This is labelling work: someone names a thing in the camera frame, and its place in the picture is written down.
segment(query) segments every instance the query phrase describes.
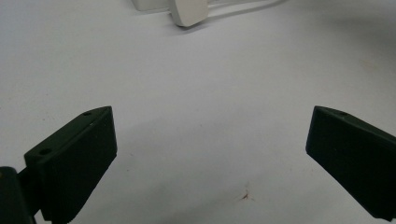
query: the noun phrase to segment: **screw hole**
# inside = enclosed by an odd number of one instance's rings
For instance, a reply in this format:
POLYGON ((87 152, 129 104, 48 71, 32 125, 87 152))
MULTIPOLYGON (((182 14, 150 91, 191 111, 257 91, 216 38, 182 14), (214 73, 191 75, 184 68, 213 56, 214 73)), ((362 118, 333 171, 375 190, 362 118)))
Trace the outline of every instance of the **screw hole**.
POLYGON ((50 148, 44 148, 44 149, 41 149, 40 152, 38 152, 38 154, 40 154, 41 156, 45 156, 45 155, 50 154, 51 151, 52 151, 52 149, 50 149, 50 148))

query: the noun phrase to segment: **white plastic part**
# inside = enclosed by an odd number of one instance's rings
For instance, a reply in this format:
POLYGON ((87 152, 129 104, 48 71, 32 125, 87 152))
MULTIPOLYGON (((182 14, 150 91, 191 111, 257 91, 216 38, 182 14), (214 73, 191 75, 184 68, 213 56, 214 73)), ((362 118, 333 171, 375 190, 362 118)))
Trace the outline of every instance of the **white plastic part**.
POLYGON ((207 0, 169 0, 169 10, 178 26, 189 27, 207 18, 207 0))

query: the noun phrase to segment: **white table surface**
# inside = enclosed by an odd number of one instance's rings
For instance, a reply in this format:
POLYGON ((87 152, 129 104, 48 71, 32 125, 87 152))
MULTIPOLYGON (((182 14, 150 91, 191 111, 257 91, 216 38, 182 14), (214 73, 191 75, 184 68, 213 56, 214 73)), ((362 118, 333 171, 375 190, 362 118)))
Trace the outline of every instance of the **white table surface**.
POLYGON ((304 147, 314 105, 396 134, 395 13, 261 1, 181 29, 131 0, 2 0, 0 165, 112 105, 118 157, 72 223, 388 223, 304 147))

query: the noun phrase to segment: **white object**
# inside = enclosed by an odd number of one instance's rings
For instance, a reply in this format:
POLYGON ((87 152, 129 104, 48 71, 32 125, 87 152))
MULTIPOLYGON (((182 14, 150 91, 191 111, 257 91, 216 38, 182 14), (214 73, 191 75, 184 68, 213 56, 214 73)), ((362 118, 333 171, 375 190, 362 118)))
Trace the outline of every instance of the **white object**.
POLYGON ((207 18, 207 0, 169 0, 169 10, 178 26, 192 26, 207 18))

